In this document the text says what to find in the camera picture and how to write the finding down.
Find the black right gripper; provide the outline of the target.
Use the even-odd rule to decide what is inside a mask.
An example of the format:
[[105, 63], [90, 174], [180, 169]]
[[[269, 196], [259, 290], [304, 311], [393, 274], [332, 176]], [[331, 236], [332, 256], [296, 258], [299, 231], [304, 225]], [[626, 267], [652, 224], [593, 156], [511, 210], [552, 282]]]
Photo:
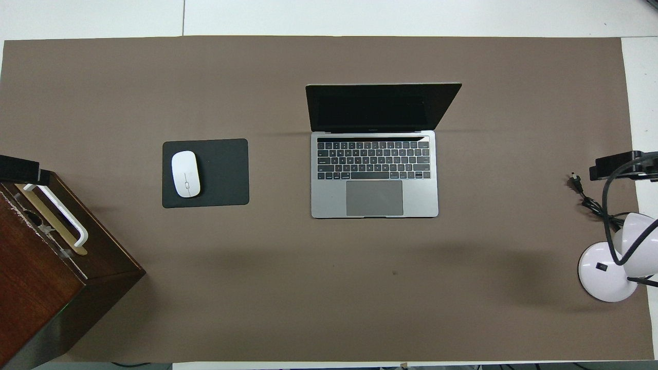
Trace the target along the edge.
[[623, 167], [617, 178], [632, 180], [657, 180], [657, 159], [655, 152], [628, 151], [595, 159], [590, 167], [590, 180], [604, 180]]

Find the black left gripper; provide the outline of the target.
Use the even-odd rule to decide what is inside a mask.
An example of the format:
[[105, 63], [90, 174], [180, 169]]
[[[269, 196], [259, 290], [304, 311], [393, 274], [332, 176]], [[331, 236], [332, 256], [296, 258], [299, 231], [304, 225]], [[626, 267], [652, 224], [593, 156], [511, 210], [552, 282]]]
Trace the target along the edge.
[[48, 186], [51, 172], [42, 169], [39, 162], [1, 155], [1, 181]]

